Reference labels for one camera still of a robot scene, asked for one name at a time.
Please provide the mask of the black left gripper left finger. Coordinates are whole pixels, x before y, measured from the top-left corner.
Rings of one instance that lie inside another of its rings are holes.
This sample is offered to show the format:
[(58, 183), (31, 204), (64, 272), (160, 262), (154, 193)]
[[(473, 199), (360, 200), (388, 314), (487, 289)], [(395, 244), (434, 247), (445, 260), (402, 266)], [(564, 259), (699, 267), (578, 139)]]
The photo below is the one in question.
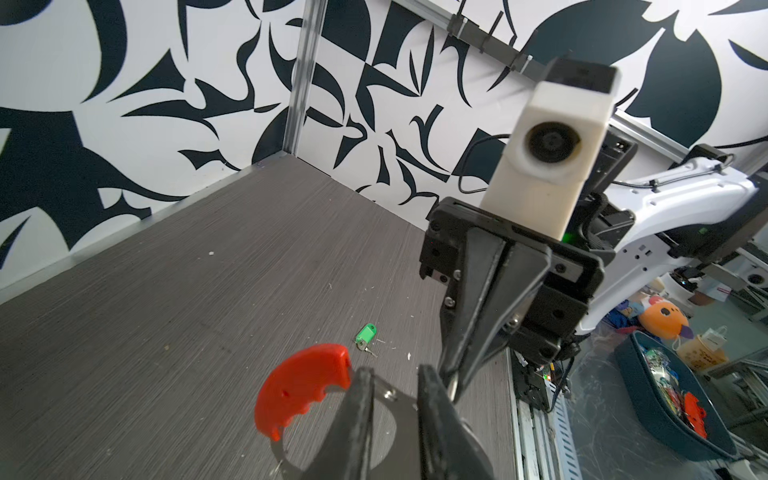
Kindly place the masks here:
[(317, 455), (301, 479), (361, 480), (370, 477), (374, 396), (374, 371), (359, 369)]

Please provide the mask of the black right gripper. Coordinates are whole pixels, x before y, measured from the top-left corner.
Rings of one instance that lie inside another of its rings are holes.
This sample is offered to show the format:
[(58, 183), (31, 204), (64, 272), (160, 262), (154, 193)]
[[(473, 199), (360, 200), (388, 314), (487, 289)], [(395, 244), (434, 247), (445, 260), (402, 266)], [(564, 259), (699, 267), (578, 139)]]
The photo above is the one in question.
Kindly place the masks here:
[(500, 349), (535, 366), (575, 352), (604, 278), (598, 256), (451, 197), (427, 220), (420, 274), (447, 287), (438, 371), (452, 378), (453, 401)]

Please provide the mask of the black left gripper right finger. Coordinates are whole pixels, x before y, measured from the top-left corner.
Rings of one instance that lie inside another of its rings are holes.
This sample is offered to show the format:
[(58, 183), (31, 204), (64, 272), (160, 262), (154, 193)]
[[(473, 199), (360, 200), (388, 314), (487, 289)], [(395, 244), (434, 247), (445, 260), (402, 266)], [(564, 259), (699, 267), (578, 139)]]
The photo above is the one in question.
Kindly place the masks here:
[(465, 427), (430, 365), (418, 370), (417, 411), (422, 479), (494, 479), (488, 456)]

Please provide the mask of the green tagged key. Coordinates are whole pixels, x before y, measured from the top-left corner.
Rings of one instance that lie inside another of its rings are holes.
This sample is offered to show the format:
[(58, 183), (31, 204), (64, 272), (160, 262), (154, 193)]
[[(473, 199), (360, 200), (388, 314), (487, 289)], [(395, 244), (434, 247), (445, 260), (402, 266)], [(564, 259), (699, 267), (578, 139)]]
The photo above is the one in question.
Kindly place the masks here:
[(368, 323), (364, 325), (355, 336), (356, 348), (376, 358), (377, 355), (369, 348), (369, 344), (375, 339), (376, 334), (377, 328), (374, 324)]

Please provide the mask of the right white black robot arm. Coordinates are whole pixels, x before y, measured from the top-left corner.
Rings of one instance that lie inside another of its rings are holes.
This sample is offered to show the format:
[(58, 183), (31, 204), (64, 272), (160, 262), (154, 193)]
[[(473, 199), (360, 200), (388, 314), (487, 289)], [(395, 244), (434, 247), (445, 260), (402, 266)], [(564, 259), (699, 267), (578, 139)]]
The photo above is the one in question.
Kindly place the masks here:
[(512, 349), (524, 375), (574, 358), (597, 323), (649, 281), (710, 265), (767, 222), (767, 174), (739, 170), (729, 147), (694, 146), (636, 180), (636, 153), (609, 131), (561, 239), (447, 197), (428, 214), (420, 274), (447, 287), (439, 376), (457, 401), (479, 369)]

